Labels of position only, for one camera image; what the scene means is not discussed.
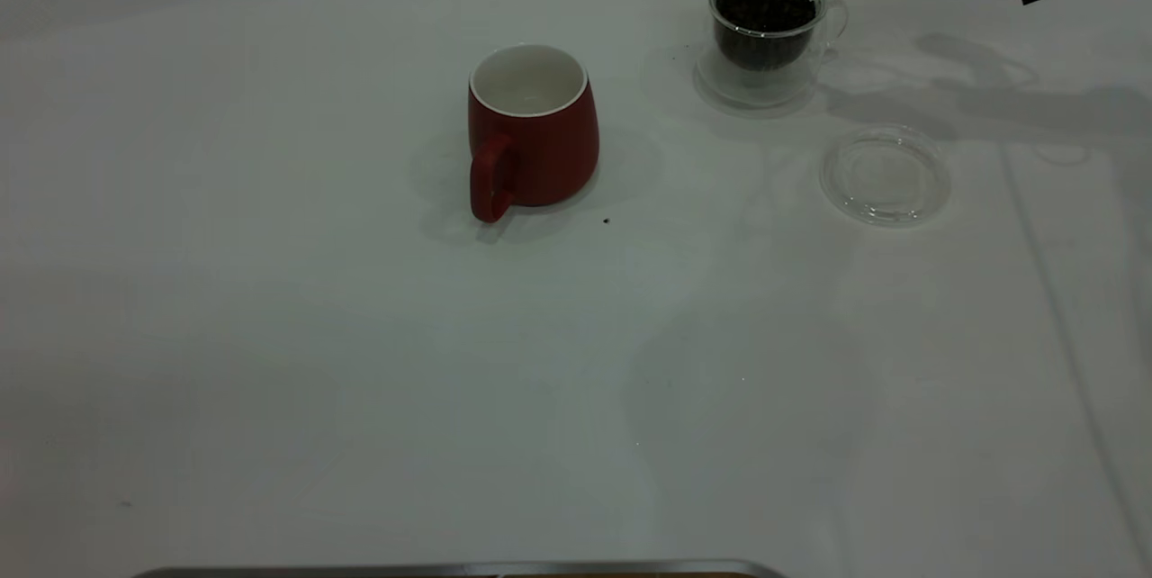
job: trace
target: red mug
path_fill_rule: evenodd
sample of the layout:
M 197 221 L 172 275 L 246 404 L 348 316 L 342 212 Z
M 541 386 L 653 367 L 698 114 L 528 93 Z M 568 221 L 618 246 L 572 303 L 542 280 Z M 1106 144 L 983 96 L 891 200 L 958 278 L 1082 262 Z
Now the red mug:
M 472 213 L 494 222 L 508 206 L 575 196 L 600 155 L 588 70 L 545 45 L 500 50 L 468 81 Z

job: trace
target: glass cup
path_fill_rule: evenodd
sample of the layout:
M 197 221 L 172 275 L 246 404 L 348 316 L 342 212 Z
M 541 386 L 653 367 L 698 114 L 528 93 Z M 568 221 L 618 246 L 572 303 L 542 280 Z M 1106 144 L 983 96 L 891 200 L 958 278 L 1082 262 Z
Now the glass cup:
M 775 107 L 811 97 L 825 50 L 848 25 L 843 0 L 812 1 L 816 17 L 808 24 L 756 31 L 733 24 L 720 15 L 717 0 L 708 0 L 712 40 L 697 61 L 705 85 L 723 101 L 743 107 Z

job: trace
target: table surface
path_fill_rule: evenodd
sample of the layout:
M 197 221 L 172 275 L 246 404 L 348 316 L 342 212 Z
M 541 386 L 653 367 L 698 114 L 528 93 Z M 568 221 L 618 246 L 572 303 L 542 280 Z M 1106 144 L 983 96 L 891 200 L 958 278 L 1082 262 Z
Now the table surface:
M 1140 576 L 1152 0 L 847 0 L 813 101 L 704 0 L 0 0 L 0 573 L 728 557 Z M 469 213 L 465 79 L 554 44 L 576 199 Z M 938 139 L 876 229 L 827 144 Z

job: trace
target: glass cup handle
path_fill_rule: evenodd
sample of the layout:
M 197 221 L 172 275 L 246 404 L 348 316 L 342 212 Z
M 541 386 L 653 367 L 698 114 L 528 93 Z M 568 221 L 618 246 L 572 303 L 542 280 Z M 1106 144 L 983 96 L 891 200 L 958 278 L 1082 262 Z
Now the glass cup handle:
M 838 26 L 836 24 L 831 23 L 832 21 L 829 20 L 829 26 L 838 26 L 838 28 L 833 29 L 829 32 L 832 37 L 824 43 L 825 48 L 832 48 L 832 45 L 834 45 L 836 40 L 840 39 L 840 36 L 844 35 L 844 29 L 848 28 L 848 5 L 844 3 L 844 0 L 828 0 L 828 13 L 832 14 L 836 12 L 839 12 L 840 23 Z

